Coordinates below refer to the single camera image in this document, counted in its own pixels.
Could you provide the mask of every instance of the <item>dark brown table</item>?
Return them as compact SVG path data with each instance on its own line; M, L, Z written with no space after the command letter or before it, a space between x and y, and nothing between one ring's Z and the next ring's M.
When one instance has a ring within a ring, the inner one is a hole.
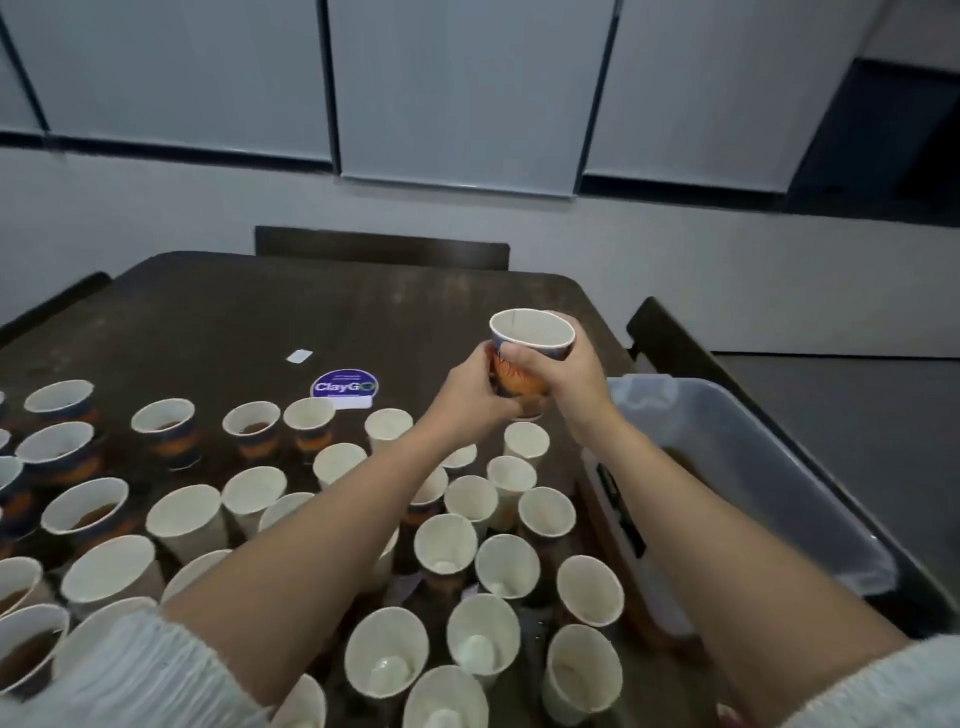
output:
M69 378L94 382L109 433L109 467L128 479L145 513L175 487L207 482L222 488L243 469L220 428L237 404L270 400L283 407L308 396L319 375L358 368L379 380L374 408L400 407L417 418L450 367L488 337L490 316L522 306L576 316L609 375L633 370L580 286L562 276L171 253L140 263L0 350L0 388L16 416L37 387ZM313 355L302 364L286 361L297 349ZM194 401L204 432L201 465L176 475L154 463L129 429L139 407L167 397ZM368 414L338 413L335 439L366 445ZM540 423L552 440L540 484L572 494L583 472L579 450L556 411ZM36 427L26 419L19 424L21 430ZM502 431L479 445L475 465L482 472L500 454ZM316 490L312 474L295 458L285 458L281 467L291 490ZM625 697L599 722L712 724L708 670L648 651L624 630L616 641L624 656ZM539 719L536 697L523 686L498 682L491 725Z

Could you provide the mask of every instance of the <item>right hand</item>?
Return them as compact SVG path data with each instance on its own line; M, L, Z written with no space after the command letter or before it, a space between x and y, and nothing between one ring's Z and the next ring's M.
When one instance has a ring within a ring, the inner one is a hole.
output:
M589 448L605 425L619 419L619 413L611 402L603 367L584 328L572 316L554 313L568 321L577 334L564 361L511 342L500 345L500 354L550 385L550 396L563 413L570 434Z

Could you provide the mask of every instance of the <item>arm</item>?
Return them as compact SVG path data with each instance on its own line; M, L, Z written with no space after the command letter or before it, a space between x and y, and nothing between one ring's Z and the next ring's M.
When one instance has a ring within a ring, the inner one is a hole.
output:
M504 344L542 376L574 437L616 478L631 517L710 655L764 725L908 640L856 595L729 505L627 423L583 329L553 361Z
M428 475L521 413L491 390L487 345L451 370L422 419L164 605L262 705L290 691L339 623Z

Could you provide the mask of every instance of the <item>plastic bin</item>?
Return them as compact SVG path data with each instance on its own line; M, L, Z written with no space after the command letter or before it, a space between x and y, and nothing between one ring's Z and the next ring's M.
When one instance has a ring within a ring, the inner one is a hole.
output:
M725 389L704 379L661 375L610 378L608 384L613 402L637 429L660 447L681 453L717 495L858 595L883 594L896 587L897 567L890 552ZM588 452L584 459L596 486L600 480L596 461ZM609 515L629 519L616 504ZM634 576L661 629L676 637L693 634L646 552L635 562Z

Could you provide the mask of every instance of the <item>table surface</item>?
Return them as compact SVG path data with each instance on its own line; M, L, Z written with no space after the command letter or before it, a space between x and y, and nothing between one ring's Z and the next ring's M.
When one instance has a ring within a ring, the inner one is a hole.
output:
M108 464L129 480L132 497L146 509L180 485L222 488L244 467L220 428L224 415L251 400L286 406L308 396L324 372L367 370L380 382L374 408L400 407L419 417L446 372L488 337L490 316L512 307L576 316L609 375L633 370L583 290L564 277L172 253L135 266L0 350L0 388L16 410L45 384L94 382L109 433ZM286 361L297 349L313 355L302 364ZM138 408L168 397L196 403L204 434L204 460L184 473L164 472L129 429ZM365 445L367 414L338 413L335 439ZM552 441L540 484L571 493L582 474L579 450L556 411L540 423ZM501 443L502 430L479 444L480 472ZM284 463L291 490L314 487L305 468ZM711 670L647 650L622 631L615 641L624 660L624 697L597 723L714 724ZM524 681L498 681L492 725L539 722L531 690Z
M717 358L960 602L960 362Z

